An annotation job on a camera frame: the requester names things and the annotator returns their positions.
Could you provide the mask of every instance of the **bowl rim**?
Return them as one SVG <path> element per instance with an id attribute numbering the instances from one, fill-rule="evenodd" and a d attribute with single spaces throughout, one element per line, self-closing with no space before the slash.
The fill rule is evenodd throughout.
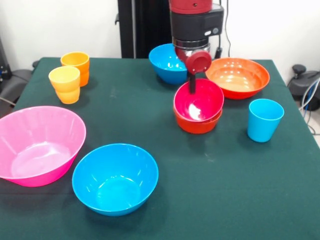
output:
<path id="1" fill-rule="evenodd" d="M 127 207 L 127 208 L 124 208 L 124 209 L 119 209 L 119 210 L 114 210 L 114 211 L 110 211 L 110 210 L 105 210 L 105 209 L 100 209 L 100 208 L 97 208 L 97 207 L 94 207 L 94 206 L 91 206 L 90 204 L 87 204 L 85 203 L 78 195 L 77 191 L 75 190 L 75 175 L 76 175 L 76 172 L 77 172 L 77 169 L 79 167 L 79 165 L 90 155 L 92 154 L 93 152 L 95 151 L 99 151 L 103 148 L 109 148 L 109 147 L 112 147 L 112 146 L 115 146 L 115 145 L 122 145 L 122 146 L 131 146 L 131 147 L 134 147 L 134 148 L 137 148 L 143 152 L 145 152 L 151 159 L 151 161 L 154 163 L 155 165 L 155 169 L 156 169 L 156 180 L 154 181 L 154 184 L 152 186 L 152 189 L 151 191 L 141 200 L 139 200 L 138 203 L 136 203 L 135 205 L 131 206 L 131 207 Z M 86 154 L 79 162 L 78 164 L 75 166 L 75 169 L 73 171 L 73 174 L 72 174 L 72 189 L 73 189 L 73 192 L 75 194 L 75 196 L 78 198 L 78 200 L 83 203 L 85 206 L 87 206 L 88 208 L 92 209 L 92 210 L 96 210 L 96 211 L 99 211 L 99 212 L 104 212 L 104 213 L 119 213 L 119 212 L 123 212 L 123 211 L 126 211 L 126 210 L 129 210 L 129 209 L 132 209 L 136 206 L 139 206 L 140 204 L 144 203 L 149 197 L 150 195 L 154 192 L 154 190 L 156 189 L 156 186 L 158 184 L 158 181 L 159 181 L 159 168 L 158 168 L 158 164 L 155 160 L 155 158 L 148 152 L 146 151 L 145 149 L 143 149 L 142 147 L 140 146 L 137 146 L 137 145 L 133 145 L 133 144 L 130 144 L 130 143 L 111 143 L 111 144 L 106 144 L 106 145 L 103 145 L 103 146 L 100 146 L 100 147 L 97 147 L 95 148 L 94 150 L 90 151 L 88 154 Z"/>
<path id="2" fill-rule="evenodd" d="M 222 88 L 223 90 L 229 91 L 229 92 L 232 92 L 232 93 L 249 94 L 249 93 L 259 92 L 259 91 L 261 91 L 262 89 L 264 89 L 264 88 L 269 84 L 269 82 L 270 82 L 270 73 L 268 72 L 268 70 L 267 70 L 264 66 L 262 66 L 260 63 L 254 61 L 254 60 L 251 60 L 251 59 L 246 59 L 246 58 L 241 58 L 241 57 L 223 57 L 223 58 L 214 59 L 214 60 L 211 62 L 211 65 L 212 65 L 214 62 L 220 62 L 220 61 L 225 60 L 225 59 L 232 59 L 232 60 L 239 59 L 239 60 L 242 60 L 242 61 L 248 61 L 248 62 L 250 62 L 250 63 L 253 63 L 253 64 L 255 64 L 255 65 L 258 65 L 258 66 L 260 66 L 260 67 L 263 69 L 263 71 L 266 72 L 266 74 L 267 74 L 267 76 L 268 76 L 268 79 L 267 79 L 266 83 L 265 83 L 263 86 L 261 86 L 261 87 L 259 87 L 259 88 L 256 88 L 256 89 L 254 89 L 254 90 L 252 90 L 252 91 L 234 91 L 234 90 L 230 90 L 230 89 L 224 88 L 224 87 L 222 87 L 222 86 L 219 86 L 219 87 Z M 211 80 L 211 79 L 209 78 L 208 73 L 207 73 L 207 72 L 209 71 L 209 69 L 210 69 L 210 67 L 208 68 L 207 71 L 205 71 L 205 76 L 206 76 L 211 82 L 216 83 L 215 81 L 213 81 L 213 80 Z"/>
<path id="3" fill-rule="evenodd" d="M 159 46 L 156 46 L 155 48 L 153 48 L 153 49 L 149 52 L 149 54 L 148 54 L 149 61 L 151 62 L 151 64 L 152 64 L 154 67 L 157 67 L 157 68 L 160 69 L 160 70 L 165 70 L 165 71 L 169 71 L 169 72 L 186 72 L 186 71 L 187 71 L 187 67 L 186 67 L 186 65 L 185 65 L 180 59 L 179 59 L 180 62 L 182 62 L 182 63 L 184 64 L 184 69 L 179 69 L 179 68 L 164 69 L 164 68 L 162 68 L 162 67 L 157 66 L 157 65 L 155 64 L 155 62 L 152 60 L 152 58 L 151 58 L 150 56 L 151 56 L 152 53 L 154 53 L 154 51 L 155 51 L 156 49 L 159 49 L 159 48 L 161 48 L 161 47 L 163 47 L 163 46 L 168 46 L 168 45 L 171 45 L 171 46 L 174 47 L 174 44 L 173 44 L 173 43 L 166 43 L 166 44 L 162 44 L 162 45 L 159 45 Z"/>
<path id="4" fill-rule="evenodd" d="M 87 128 L 86 128 L 86 125 L 85 125 L 85 122 L 82 120 L 82 118 L 76 114 L 75 112 L 69 110 L 69 109 L 66 109 L 64 107 L 59 107 L 59 106 L 50 106 L 50 105 L 41 105 L 41 106 L 32 106 L 32 107 L 26 107 L 26 108 L 22 108 L 20 110 L 17 110 L 17 111 L 14 111 L 2 118 L 0 118 L 0 124 L 1 122 L 4 120 L 4 119 L 7 119 L 7 118 L 10 118 L 11 116 L 13 115 L 17 115 L 17 114 L 20 114 L 21 112 L 26 112 L 26 111 L 32 111 L 34 109 L 47 109 L 47 108 L 50 108 L 50 109 L 60 109 L 60 110 L 63 110 L 65 112 L 69 112 L 70 114 L 72 114 L 73 116 L 75 116 L 77 119 L 80 120 L 80 123 L 82 124 L 83 126 L 83 129 L 84 129 L 84 135 L 83 135 L 83 140 L 82 140 L 82 143 L 79 145 L 79 147 L 77 148 L 76 151 L 74 151 L 74 154 L 72 156 L 69 157 L 68 160 L 66 160 L 65 162 L 63 162 L 62 164 L 60 164 L 59 166 L 49 170 L 49 171 L 45 171 L 45 172 L 42 172 L 42 173 L 39 173 L 39 174 L 34 174 L 34 175 L 28 175 L 28 176 L 23 176 L 23 177 L 12 177 L 12 176 L 3 176 L 0 174 L 0 178 L 2 179 L 6 179 L 6 180 L 23 180 L 23 179 L 31 179 L 31 178 L 35 178 L 35 177 L 39 177 L 39 176 L 42 176 L 42 175 L 45 175 L 45 174 L 48 174 L 48 173 L 51 173 L 52 171 L 62 167 L 63 165 L 65 165 L 66 163 L 68 163 L 70 160 L 72 160 L 77 154 L 78 152 L 80 151 L 80 149 L 82 148 L 82 146 L 84 145 L 85 143 L 85 140 L 86 140 L 86 136 L 87 136 Z"/>
<path id="5" fill-rule="evenodd" d="M 206 121 L 212 119 L 213 117 L 215 117 L 217 114 L 219 114 L 219 112 L 222 110 L 222 108 L 224 107 L 224 104 L 225 104 L 225 94 L 224 94 L 222 88 L 221 88 L 218 84 L 216 84 L 214 81 L 211 81 L 210 79 L 207 79 L 207 78 L 197 78 L 195 81 L 199 81 L 199 80 L 200 80 L 200 81 L 209 81 L 209 82 L 211 82 L 212 84 L 214 84 L 214 85 L 216 85 L 216 86 L 218 87 L 218 89 L 219 89 L 219 91 L 220 91 L 220 93 L 221 93 L 221 95 L 222 95 L 222 104 L 221 104 L 221 107 L 219 108 L 219 110 L 217 111 L 217 113 L 216 113 L 215 115 L 210 116 L 210 117 L 208 117 L 208 118 L 206 118 L 206 119 L 203 119 L 203 120 L 197 121 L 197 120 L 189 119 L 189 118 L 186 118 L 186 117 L 182 116 L 182 115 L 179 113 L 179 111 L 177 110 L 175 102 L 176 102 L 176 96 L 177 96 L 178 92 L 180 91 L 180 89 L 181 89 L 183 86 L 185 86 L 186 84 L 189 83 L 188 81 L 185 82 L 183 85 L 181 85 L 181 86 L 178 88 L 178 90 L 177 90 L 177 91 L 175 92 L 175 94 L 174 94 L 174 97 L 173 97 L 173 109 L 176 111 L 176 113 L 179 115 L 179 117 L 181 117 L 182 119 L 184 119 L 184 120 L 186 120 L 186 121 L 188 121 L 188 122 L 193 122 L 193 123 L 203 123 L 203 122 L 206 122 Z"/>

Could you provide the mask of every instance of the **yellow cup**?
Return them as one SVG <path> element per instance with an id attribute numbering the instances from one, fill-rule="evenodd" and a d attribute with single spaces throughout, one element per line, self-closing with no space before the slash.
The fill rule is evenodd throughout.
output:
<path id="1" fill-rule="evenodd" d="M 80 70 L 80 87 L 88 84 L 90 75 L 90 57 L 81 51 L 69 52 L 60 59 L 62 66 L 73 66 Z"/>
<path id="2" fill-rule="evenodd" d="M 64 104 L 74 104 L 80 96 L 80 71 L 73 66 L 61 66 L 49 73 L 50 82 Z"/>

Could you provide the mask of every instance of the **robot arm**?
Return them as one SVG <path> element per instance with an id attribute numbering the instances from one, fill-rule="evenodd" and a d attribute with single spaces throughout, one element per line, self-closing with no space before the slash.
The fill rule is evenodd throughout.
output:
<path id="1" fill-rule="evenodd" d="M 221 34 L 224 9 L 213 0 L 169 0 L 169 5 L 175 52 L 187 68 L 194 93 L 195 74 L 211 65 L 209 37 Z"/>

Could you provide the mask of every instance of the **red bowl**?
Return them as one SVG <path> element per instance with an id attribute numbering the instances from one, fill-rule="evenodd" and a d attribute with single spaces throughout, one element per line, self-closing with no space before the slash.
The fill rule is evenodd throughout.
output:
<path id="1" fill-rule="evenodd" d="M 242 58 L 214 60 L 206 77 L 222 88 L 228 99 L 247 99 L 265 88 L 270 80 L 268 71 L 259 63 Z"/>
<path id="2" fill-rule="evenodd" d="M 222 111 L 223 110 L 221 109 L 217 115 L 208 121 L 194 122 L 185 120 L 175 111 L 175 109 L 173 109 L 175 119 L 179 127 L 190 134 L 205 134 L 213 130 L 222 115 Z"/>
<path id="3" fill-rule="evenodd" d="M 189 92 L 189 82 L 175 93 L 173 108 L 188 122 L 205 122 L 217 115 L 224 105 L 224 93 L 213 81 L 199 78 L 195 80 L 195 93 Z"/>

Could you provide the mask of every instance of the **table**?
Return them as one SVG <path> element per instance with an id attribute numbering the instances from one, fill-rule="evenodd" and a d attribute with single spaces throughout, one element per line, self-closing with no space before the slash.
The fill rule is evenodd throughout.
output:
<path id="1" fill-rule="evenodd" d="M 226 100 L 216 128 L 183 132 L 172 111 L 177 89 L 156 78 L 147 59 L 91 60 L 79 102 L 63 105 L 42 58 L 15 110 L 53 105 L 79 114 L 87 138 L 69 172 L 48 186 L 0 180 L 1 240 L 313 240 L 320 239 L 320 150 L 271 60 L 255 97 Z M 246 135 L 253 99 L 279 102 L 285 116 L 270 142 Z M 159 182 L 136 212 L 106 217 L 73 194 L 71 177 L 89 151 L 110 143 L 138 145 L 159 167 Z"/>

